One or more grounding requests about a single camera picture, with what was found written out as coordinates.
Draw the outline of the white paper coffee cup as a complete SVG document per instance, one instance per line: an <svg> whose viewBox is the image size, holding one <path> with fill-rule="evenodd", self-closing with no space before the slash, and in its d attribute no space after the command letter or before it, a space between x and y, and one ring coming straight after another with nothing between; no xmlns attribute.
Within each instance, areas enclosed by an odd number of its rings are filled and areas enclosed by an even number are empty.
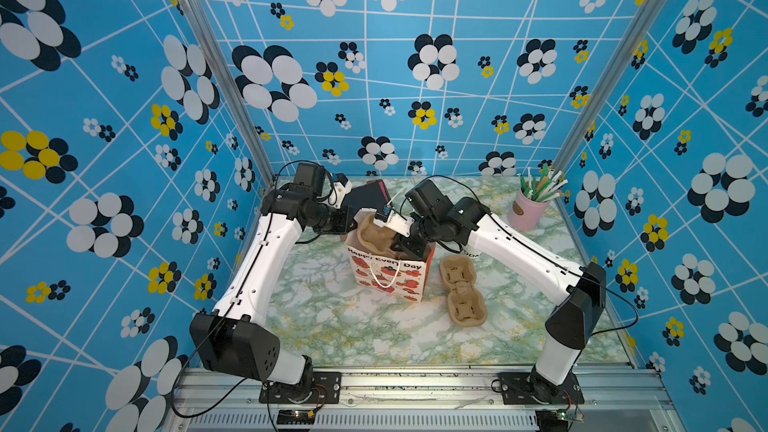
<svg viewBox="0 0 768 432"><path fill-rule="evenodd" d="M468 245L461 246L461 253L471 259L476 259L481 255L481 253L478 250Z"/></svg>

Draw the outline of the green white wrapped straws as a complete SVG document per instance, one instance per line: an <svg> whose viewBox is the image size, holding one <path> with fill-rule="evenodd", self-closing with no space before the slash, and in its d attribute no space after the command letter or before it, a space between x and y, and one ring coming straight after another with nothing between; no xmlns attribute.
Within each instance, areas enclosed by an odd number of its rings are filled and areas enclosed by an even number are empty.
<svg viewBox="0 0 768 432"><path fill-rule="evenodd" d="M536 174L527 169L519 176L523 197L535 203L548 203L562 195L568 183L562 170L544 165Z"/></svg>

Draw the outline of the pink cup straw holder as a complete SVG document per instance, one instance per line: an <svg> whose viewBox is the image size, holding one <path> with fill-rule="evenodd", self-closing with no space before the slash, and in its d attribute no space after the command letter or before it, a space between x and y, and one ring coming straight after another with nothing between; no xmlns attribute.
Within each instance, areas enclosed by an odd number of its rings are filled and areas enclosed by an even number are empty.
<svg viewBox="0 0 768 432"><path fill-rule="evenodd" d="M507 214L507 221L517 231L530 231L536 227L548 206L548 202L533 201L522 190L518 190Z"/></svg>

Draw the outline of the aluminium corner post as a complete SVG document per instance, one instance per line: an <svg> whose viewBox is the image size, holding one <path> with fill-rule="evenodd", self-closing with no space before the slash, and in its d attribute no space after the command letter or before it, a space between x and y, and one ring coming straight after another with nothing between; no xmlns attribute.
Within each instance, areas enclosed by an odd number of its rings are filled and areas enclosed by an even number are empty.
<svg viewBox="0 0 768 432"><path fill-rule="evenodd" d="M185 10L189 26L203 51L204 57L210 65L217 85L229 105L235 125L248 146L262 179L269 183L274 177L273 168L255 133L255 126L236 87L235 80L228 70L224 54L204 12L203 3L201 0L179 1Z"/></svg>
<svg viewBox="0 0 768 432"><path fill-rule="evenodd" d="M625 34L602 72L594 92L570 130L553 161L556 169L567 170L574 159L587 128L596 121L610 93L623 75L634 51L646 37L667 0L644 0L630 22Z"/></svg>

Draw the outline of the brown pulp cup carrier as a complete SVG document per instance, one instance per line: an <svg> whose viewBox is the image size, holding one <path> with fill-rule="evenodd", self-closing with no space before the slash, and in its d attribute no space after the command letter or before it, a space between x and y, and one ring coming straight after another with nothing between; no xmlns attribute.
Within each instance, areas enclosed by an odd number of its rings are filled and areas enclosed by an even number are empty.
<svg viewBox="0 0 768 432"><path fill-rule="evenodd" d="M439 264L440 277L448 289L447 308L451 321L461 327L482 326L488 310L482 294L475 288L477 274L465 255L449 255Z"/></svg>
<svg viewBox="0 0 768 432"><path fill-rule="evenodd" d="M392 249L396 232L389 228L376 225L374 223L374 218L375 213L368 210L362 210L356 215L358 224L356 237L362 250L376 256L396 259L405 258L405 253L394 251Z"/></svg>

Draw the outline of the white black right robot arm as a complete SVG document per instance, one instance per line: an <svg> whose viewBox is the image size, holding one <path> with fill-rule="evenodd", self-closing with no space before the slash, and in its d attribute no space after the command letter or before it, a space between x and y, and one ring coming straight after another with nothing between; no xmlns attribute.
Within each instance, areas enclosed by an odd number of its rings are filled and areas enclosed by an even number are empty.
<svg viewBox="0 0 768 432"><path fill-rule="evenodd" d="M396 252L418 258L429 244L454 242L504 264L554 304L545 322L542 352L527 382L538 402L560 396L605 309L604 269L594 263L581 266L543 248L503 223L475 195L452 202L430 179L411 188L405 202L413 209L408 217L389 207L375 213L376 225L395 232Z"/></svg>

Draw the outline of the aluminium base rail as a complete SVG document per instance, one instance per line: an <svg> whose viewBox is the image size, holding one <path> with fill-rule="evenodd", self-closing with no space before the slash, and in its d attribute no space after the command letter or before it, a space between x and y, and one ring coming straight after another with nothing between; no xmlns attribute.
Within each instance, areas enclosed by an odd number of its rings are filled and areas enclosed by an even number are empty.
<svg viewBox="0 0 768 432"><path fill-rule="evenodd" d="M521 368L341 368L330 400L266 400L256 381L193 370L165 431L681 431L659 373L580 366L557 404L527 404L509 380Z"/></svg>

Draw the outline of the red white paper gift bag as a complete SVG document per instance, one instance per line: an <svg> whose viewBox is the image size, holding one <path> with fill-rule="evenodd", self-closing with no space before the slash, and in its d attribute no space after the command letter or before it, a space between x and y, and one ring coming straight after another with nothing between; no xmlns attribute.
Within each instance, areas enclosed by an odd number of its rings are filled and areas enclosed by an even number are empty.
<svg viewBox="0 0 768 432"><path fill-rule="evenodd" d="M356 229L344 237L355 280L363 287L420 302L424 296L434 252L426 261L414 261L371 255L362 250Z"/></svg>

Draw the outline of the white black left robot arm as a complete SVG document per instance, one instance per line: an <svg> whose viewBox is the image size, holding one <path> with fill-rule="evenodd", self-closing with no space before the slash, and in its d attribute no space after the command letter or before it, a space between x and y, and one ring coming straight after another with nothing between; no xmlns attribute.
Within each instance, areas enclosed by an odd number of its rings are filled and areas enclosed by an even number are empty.
<svg viewBox="0 0 768 432"><path fill-rule="evenodd" d="M356 227L343 204L352 190L343 174L300 161L292 181L273 185L262 200L253 240L231 284L210 313L198 313L190 335L202 366L303 393L311 388L309 357L282 348L267 330L270 300L285 262L302 233L342 236Z"/></svg>

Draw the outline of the right aluminium corner post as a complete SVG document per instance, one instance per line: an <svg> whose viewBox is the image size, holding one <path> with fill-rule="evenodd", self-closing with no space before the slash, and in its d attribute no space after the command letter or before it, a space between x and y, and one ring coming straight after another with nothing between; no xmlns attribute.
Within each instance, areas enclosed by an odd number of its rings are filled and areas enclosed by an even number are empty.
<svg viewBox="0 0 768 432"><path fill-rule="evenodd" d="M596 121L610 93L623 75L634 51L646 37L667 0L644 0L630 22L625 34L602 72L594 92L570 130L553 161L556 169L567 170L574 159L587 128Z"/></svg>

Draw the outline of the left aluminium corner post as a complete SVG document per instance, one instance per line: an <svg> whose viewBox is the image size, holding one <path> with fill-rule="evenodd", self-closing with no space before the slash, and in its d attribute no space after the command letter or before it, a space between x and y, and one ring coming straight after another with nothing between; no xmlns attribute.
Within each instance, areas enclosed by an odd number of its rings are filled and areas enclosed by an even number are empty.
<svg viewBox="0 0 768 432"><path fill-rule="evenodd" d="M179 1L185 10L189 26L203 51L204 57L210 65L217 85L229 105L235 125L248 146L262 179L269 183L274 177L273 168L255 133L255 126L236 87L235 80L228 70L224 54L204 12L203 3L201 0Z"/></svg>

